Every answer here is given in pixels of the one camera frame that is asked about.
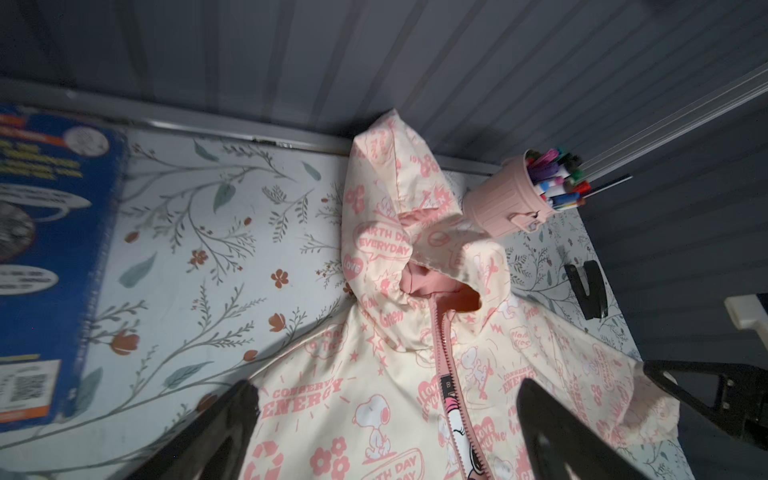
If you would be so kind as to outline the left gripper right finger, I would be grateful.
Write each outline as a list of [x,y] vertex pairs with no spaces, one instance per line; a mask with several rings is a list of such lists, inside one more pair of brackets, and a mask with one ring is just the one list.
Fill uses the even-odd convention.
[[645,475],[532,379],[516,406],[536,479],[643,479]]

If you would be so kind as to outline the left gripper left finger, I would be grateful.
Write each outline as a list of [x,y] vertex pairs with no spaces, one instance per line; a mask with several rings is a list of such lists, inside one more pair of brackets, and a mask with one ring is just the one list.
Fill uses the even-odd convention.
[[236,479],[259,416],[258,389],[241,380],[128,477]]

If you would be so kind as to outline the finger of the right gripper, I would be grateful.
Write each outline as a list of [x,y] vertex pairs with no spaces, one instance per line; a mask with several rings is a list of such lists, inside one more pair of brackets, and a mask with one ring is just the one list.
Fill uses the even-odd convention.
[[738,363],[648,360],[643,372],[728,436],[767,449],[767,371]]

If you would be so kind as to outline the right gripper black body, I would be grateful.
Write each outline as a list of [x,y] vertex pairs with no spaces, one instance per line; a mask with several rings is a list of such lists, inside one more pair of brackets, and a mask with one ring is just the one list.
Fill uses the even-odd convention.
[[725,308],[735,328],[751,330],[768,347],[767,293],[731,296],[724,300]]

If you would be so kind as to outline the pink patterned hooded jacket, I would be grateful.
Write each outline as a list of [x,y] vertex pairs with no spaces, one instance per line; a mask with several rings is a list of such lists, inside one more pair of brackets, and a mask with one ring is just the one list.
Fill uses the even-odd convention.
[[676,437],[678,402],[636,360],[512,293],[504,248],[396,112],[354,139],[341,263],[354,304],[252,379],[241,478],[529,479],[527,379],[613,447]]

